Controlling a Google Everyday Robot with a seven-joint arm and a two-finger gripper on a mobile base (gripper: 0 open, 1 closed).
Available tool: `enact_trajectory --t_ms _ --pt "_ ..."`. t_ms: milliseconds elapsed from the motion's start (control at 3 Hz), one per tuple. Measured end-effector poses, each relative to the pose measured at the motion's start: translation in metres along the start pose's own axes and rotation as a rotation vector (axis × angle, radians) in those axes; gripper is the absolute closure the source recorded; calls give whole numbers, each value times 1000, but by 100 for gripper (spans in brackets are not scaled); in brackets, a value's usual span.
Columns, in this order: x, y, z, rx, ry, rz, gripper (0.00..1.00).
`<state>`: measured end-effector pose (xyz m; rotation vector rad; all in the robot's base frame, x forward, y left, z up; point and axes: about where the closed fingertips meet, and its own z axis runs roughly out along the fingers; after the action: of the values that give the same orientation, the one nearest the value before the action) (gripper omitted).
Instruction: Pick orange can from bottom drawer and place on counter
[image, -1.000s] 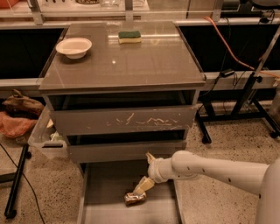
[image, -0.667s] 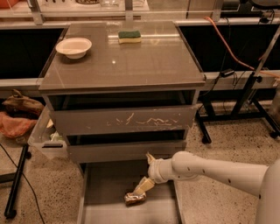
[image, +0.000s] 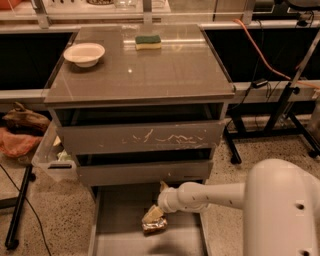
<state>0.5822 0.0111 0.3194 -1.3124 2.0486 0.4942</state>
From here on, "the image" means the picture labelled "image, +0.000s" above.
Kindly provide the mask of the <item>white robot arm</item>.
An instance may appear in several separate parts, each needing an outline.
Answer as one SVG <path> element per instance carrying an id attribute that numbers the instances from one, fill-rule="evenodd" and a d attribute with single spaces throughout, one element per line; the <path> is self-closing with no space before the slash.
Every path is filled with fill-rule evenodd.
<path id="1" fill-rule="evenodd" d="M 166 213 L 200 213 L 211 204 L 242 211 L 243 256 L 319 256 L 320 181 L 291 162 L 260 161 L 244 183 L 162 183 L 142 224 L 151 226 Z"/>

